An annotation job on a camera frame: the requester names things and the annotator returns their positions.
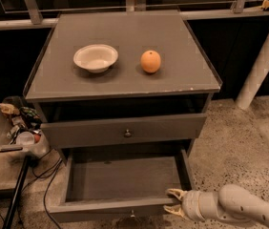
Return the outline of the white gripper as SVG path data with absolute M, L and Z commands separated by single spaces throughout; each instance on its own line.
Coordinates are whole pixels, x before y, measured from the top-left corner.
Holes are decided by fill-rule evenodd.
M 168 206 L 164 205 L 164 210 L 172 215 L 185 218 L 185 216 L 193 221 L 204 221 L 202 207 L 206 204 L 207 194 L 200 191 L 183 191 L 181 189 L 171 188 L 166 190 L 168 196 L 174 196 L 182 205 Z

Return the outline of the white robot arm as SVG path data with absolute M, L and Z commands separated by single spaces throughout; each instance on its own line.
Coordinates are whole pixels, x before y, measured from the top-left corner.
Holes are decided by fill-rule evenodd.
M 164 205 L 167 213 L 192 221 L 214 219 L 239 227 L 250 227 L 256 222 L 269 228 L 269 202 L 235 184 L 226 184 L 217 192 L 168 189 L 180 203 Z

